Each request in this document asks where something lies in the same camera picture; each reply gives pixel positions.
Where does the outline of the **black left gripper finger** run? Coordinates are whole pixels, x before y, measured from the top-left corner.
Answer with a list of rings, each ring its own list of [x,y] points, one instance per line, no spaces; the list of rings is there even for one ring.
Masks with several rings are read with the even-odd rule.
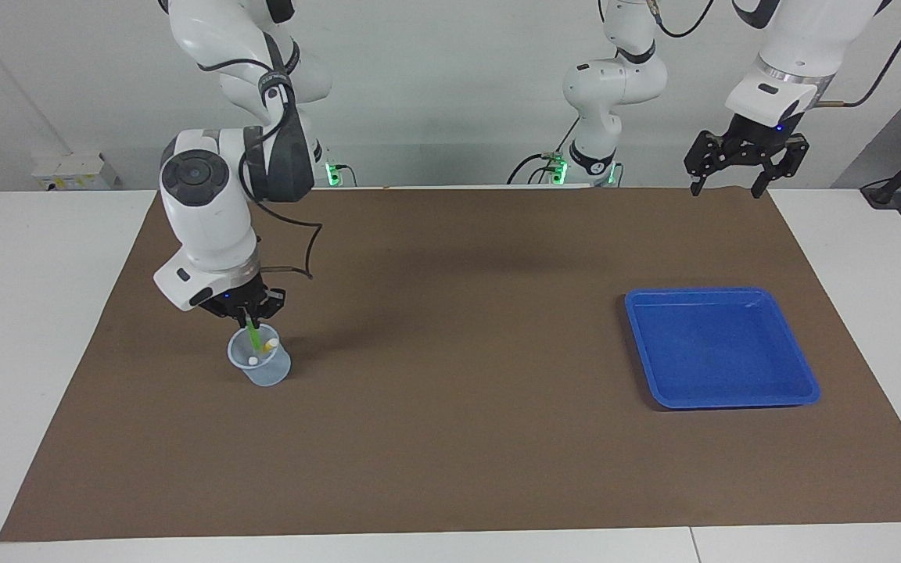
[[[705,181],[713,174],[725,170],[726,161],[722,136],[715,133],[698,133],[684,157],[685,170],[691,176],[689,188],[691,195],[701,195]]]
[[[771,182],[779,181],[781,178],[791,178],[797,174],[808,153],[809,143],[805,138],[788,138],[783,145],[783,150],[783,156],[776,163],[773,162],[771,156],[759,158],[762,171],[751,187],[751,195],[754,199],[761,199]]]

